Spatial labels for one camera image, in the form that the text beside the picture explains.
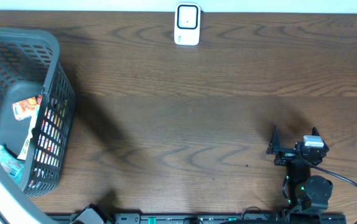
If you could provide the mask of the yellow chips bag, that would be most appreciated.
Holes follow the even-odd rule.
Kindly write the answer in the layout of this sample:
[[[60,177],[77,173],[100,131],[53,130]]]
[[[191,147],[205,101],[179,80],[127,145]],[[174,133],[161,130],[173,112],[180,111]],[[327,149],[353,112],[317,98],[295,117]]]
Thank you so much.
[[[35,128],[36,122],[37,122],[37,117],[39,115],[39,110],[40,110],[40,105],[42,102],[42,95],[39,95],[37,98],[37,106],[35,109],[35,113],[29,117],[30,118],[30,123],[29,123],[29,128],[28,128],[28,133],[27,133],[27,137],[24,141],[23,147],[18,155],[18,159],[19,160],[26,160],[27,158],[27,153],[29,150],[29,144],[30,144],[30,140],[33,138],[33,134],[32,134],[32,130]]]

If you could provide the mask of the orange tissue pack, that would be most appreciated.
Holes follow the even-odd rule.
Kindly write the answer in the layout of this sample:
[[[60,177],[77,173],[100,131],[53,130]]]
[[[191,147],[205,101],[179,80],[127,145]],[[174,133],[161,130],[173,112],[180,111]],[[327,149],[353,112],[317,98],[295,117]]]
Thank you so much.
[[[37,98],[32,97],[12,104],[13,114],[16,120],[21,121],[31,117],[35,113]]]

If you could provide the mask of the teal wet wipes pack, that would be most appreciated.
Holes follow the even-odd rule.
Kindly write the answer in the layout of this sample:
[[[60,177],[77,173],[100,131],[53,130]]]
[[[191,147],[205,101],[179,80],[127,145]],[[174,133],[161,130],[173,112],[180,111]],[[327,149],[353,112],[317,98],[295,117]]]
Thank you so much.
[[[0,164],[9,177],[16,184],[20,184],[24,173],[25,162],[12,156],[3,145],[0,145]]]

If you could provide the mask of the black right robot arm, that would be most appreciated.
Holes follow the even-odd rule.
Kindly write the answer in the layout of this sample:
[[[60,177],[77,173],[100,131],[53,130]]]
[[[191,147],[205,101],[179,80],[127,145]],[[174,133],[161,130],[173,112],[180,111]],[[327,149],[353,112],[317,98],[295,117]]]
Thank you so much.
[[[320,175],[311,174],[311,168],[322,163],[328,151],[316,128],[289,148],[281,145],[278,127],[274,126],[266,153],[275,156],[274,165],[286,167],[282,190],[293,212],[322,213],[328,208],[333,184]]]

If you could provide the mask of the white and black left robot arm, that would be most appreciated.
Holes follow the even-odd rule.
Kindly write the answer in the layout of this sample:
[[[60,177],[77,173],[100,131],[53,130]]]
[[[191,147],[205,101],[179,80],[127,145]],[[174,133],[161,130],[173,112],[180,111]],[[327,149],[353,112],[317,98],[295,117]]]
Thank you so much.
[[[1,223],[54,223],[52,218],[37,208],[9,177],[0,163],[0,221]]]

